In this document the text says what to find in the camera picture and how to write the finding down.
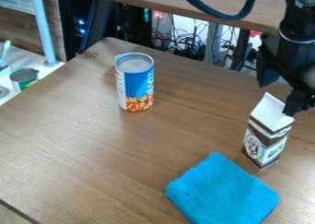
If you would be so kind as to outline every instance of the table surface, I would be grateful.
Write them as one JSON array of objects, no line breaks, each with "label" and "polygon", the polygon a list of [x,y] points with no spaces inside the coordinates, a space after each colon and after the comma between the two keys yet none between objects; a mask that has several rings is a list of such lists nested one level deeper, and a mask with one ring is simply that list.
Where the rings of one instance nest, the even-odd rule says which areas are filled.
[{"label": "table surface", "polygon": [[[117,105],[113,57],[127,52],[156,60],[156,101],[145,112]],[[266,90],[282,100],[289,91],[101,41],[1,107],[0,199],[45,224],[188,223],[165,188],[219,151],[281,195],[265,223],[314,223],[314,112],[299,114],[271,169],[258,172],[240,155],[250,111]]]},{"label": "table surface", "polygon": [[[199,18],[215,23],[257,31],[275,32],[284,17],[286,2],[284,0],[256,0],[251,13],[242,20],[227,21],[214,18],[185,0],[112,0],[132,6],[148,7],[154,10],[170,14],[183,15],[185,17]],[[206,4],[224,13],[236,14],[243,7],[246,0],[203,0]]]}]

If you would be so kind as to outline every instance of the microfiber cloth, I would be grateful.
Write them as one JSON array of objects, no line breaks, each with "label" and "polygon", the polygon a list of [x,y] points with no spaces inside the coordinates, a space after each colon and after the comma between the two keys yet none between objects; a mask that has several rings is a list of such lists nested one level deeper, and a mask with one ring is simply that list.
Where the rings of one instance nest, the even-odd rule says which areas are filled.
[{"label": "microfiber cloth", "polygon": [[166,196],[196,224],[261,223],[279,195],[220,153],[169,183]]}]

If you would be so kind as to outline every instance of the green can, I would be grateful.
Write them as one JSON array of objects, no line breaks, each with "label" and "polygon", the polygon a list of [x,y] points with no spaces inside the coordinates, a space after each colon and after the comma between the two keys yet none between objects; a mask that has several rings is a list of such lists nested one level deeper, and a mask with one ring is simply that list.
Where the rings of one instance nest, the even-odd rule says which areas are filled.
[{"label": "green can", "polygon": [[39,71],[33,68],[26,68],[12,73],[10,79],[13,87],[19,92],[27,89],[39,80],[38,73]]}]

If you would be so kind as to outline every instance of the carton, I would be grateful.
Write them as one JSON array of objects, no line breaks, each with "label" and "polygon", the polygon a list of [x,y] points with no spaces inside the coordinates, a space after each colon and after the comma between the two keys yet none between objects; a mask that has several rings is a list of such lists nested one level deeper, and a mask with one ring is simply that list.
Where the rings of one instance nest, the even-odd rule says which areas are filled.
[{"label": "carton", "polygon": [[294,118],[283,114],[285,104],[269,93],[251,112],[241,154],[260,171],[275,165],[284,150]]}]

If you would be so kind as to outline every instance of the metal can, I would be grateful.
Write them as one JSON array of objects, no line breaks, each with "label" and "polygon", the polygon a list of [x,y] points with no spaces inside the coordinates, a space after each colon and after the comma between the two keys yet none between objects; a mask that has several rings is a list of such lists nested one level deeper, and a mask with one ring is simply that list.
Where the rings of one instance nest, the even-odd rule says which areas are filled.
[{"label": "metal can", "polygon": [[15,90],[21,92],[38,81],[38,70],[26,68],[18,70],[10,75]]},{"label": "metal can", "polygon": [[119,54],[114,65],[119,105],[130,112],[150,108],[154,92],[153,58],[144,53]]}]

